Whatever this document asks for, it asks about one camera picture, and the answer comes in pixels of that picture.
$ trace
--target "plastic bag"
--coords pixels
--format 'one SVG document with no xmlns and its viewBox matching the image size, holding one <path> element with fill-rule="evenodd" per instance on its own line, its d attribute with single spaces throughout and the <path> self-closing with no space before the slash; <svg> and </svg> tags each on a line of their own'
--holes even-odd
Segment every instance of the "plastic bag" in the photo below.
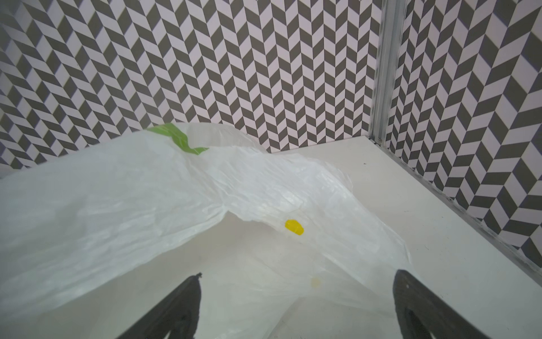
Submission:
<svg viewBox="0 0 542 339">
<path fill-rule="evenodd" d="M 268 154 L 215 124 L 154 127 L 12 174 L 0 180 L 0 317 L 64 305 L 185 244 L 228 211 L 279 233 L 217 266 L 219 294 L 203 292 L 198 337 L 266 338 L 306 295 L 392 311 L 393 275 L 411 269 L 409 254 L 350 185 L 332 166 Z M 232 267 L 238 275 L 218 272 Z M 220 299 L 224 291 L 244 299 Z"/>
</svg>

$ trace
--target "chevron patterned wall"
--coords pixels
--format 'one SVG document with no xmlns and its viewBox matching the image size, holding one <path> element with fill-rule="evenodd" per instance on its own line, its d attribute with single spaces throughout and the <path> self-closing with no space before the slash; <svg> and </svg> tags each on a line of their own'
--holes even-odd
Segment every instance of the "chevron patterned wall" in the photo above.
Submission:
<svg viewBox="0 0 542 339">
<path fill-rule="evenodd" d="M 542 267 L 540 0 L 411 0 L 386 146 Z"/>
<path fill-rule="evenodd" d="M 17 0 L 0 17 L 0 163 L 170 121 L 270 152 L 367 133 L 382 0 Z"/>
</svg>

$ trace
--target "white table surface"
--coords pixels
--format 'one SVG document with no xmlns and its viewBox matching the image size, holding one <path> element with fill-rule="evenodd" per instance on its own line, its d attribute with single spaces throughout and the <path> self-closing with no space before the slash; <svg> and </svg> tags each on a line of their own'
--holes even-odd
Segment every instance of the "white table surface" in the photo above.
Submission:
<svg viewBox="0 0 542 339">
<path fill-rule="evenodd" d="M 426 285 L 493 339 L 542 337 L 542 287 L 365 137 L 290 152 L 347 173 L 406 242 Z"/>
<path fill-rule="evenodd" d="M 360 202 L 405 240 L 427 286 L 489 337 L 542 337 L 542 288 L 367 138 L 289 152 L 327 161 L 347 173 Z M 220 240 L 224 253 L 228 241 L 236 241 L 225 234 L 203 236 L 194 240 Z M 185 270 L 172 267 L 194 266 L 183 255 L 199 246 L 192 242 L 38 319 L 0 331 L 6 338 L 113 339 L 186 278 Z M 381 324 L 372 314 L 301 300 L 271 338 L 400 337 L 396 321 L 387 321 Z"/>
</svg>

